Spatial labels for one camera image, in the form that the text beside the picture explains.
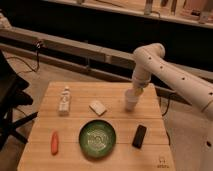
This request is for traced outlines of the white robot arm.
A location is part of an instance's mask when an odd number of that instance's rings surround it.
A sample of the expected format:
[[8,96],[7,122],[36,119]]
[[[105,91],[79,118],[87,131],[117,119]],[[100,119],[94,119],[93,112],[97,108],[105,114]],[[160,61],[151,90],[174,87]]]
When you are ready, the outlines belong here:
[[151,75],[196,106],[211,121],[205,142],[200,171],[213,171],[213,84],[164,60],[165,48],[160,43],[138,47],[133,52],[135,68],[132,74],[133,92],[140,96],[149,84]]

